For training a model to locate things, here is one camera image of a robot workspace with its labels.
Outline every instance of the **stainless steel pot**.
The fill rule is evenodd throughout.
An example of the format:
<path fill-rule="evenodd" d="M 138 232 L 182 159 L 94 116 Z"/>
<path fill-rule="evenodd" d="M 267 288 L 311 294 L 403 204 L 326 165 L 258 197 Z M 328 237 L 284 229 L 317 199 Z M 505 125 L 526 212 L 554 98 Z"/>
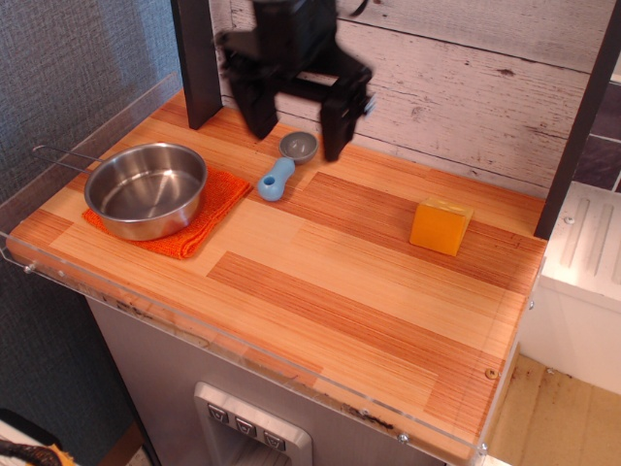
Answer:
<path fill-rule="evenodd" d="M 58 150 L 38 146 L 33 153 L 40 149 Z M 102 162 L 90 173 L 84 198 L 106 228 L 120 238 L 144 241 L 172 235 L 200 211 L 208 171 L 194 150 L 168 143 L 145 144 L 106 160 L 59 151 Z"/>

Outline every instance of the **yellow block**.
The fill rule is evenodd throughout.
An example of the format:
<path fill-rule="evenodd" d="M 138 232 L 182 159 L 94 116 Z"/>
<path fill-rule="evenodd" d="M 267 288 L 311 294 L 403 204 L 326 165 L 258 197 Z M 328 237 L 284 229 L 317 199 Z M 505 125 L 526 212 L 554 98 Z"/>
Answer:
<path fill-rule="evenodd" d="M 429 198 L 416 209 L 409 241 L 428 250 L 457 255 L 473 212 L 472 207 Z"/>

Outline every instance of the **wooden floor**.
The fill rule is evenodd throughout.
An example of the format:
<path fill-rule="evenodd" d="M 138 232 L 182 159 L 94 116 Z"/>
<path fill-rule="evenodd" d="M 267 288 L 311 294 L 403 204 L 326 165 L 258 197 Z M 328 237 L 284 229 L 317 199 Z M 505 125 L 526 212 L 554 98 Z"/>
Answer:
<path fill-rule="evenodd" d="M 511 466 L 621 466 L 621 396 L 520 355 L 489 449 Z"/>

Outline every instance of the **spoon handle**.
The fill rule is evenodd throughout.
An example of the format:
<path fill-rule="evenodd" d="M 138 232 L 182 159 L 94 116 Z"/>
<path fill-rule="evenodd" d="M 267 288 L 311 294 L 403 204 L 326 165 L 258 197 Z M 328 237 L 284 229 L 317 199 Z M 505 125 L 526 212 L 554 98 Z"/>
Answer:
<path fill-rule="evenodd" d="M 259 181 L 257 186 L 259 195 L 270 202 L 280 199 L 284 192 L 284 185 L 293 172 L 295 172 L 295 162 L 290 158 L 279 158 L 272 170 Z"/>

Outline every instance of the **orange cloth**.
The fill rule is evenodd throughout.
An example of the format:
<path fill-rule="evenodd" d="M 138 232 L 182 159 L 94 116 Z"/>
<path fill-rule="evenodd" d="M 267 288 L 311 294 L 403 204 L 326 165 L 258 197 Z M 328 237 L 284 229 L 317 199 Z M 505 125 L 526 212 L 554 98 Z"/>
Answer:
<path fill-rule="evenodd" d="M 250 189 L 250 183 L 246 180 L 210 168 L 205 188 L 201 192 L 201 212 L 189 225 L 173 235 L 158 240 L 123 241 L 176 259 L 191 257 L 215 226 Z M 85 211 L 82 217 L 91 225 L 112 235 L 101 218 L 91 209 Z"/>

